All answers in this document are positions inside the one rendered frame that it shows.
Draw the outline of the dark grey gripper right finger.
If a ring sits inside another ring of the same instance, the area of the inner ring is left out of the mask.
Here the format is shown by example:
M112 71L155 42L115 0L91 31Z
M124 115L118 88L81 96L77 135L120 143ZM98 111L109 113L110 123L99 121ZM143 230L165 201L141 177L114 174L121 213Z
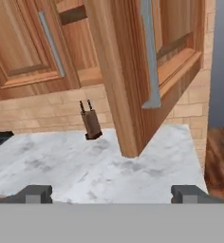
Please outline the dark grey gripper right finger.
M178 204L219 204L224 199L210 196L195 185L173 185L171 187L172 203Z

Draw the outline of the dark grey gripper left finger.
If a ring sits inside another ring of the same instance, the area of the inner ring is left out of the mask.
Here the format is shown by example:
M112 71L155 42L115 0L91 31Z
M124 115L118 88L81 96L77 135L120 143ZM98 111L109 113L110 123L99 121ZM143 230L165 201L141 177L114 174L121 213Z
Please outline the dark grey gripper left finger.
M44 204L52 202L51 185L28 185L15 195L0 198L0 203Z

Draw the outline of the wooden wall cabinet body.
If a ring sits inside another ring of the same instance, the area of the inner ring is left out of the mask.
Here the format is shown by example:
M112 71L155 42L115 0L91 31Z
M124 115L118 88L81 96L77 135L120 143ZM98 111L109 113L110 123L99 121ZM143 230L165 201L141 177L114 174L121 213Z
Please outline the wooden wall cabinet body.
M84 0L54 0L81 86L101 84L97 57Z

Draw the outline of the wooden cabinet door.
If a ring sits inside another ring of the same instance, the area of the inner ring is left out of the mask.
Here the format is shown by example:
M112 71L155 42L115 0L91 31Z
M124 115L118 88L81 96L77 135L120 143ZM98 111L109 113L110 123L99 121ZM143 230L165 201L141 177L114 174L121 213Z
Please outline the wooden cabinet door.
M39 18L44 11L65 77ZM81 87L54 0L0 0L0 101Z
M121 154L135 158L202 67L206 0L151 0L160 108L151 85L140 0L84 0Z

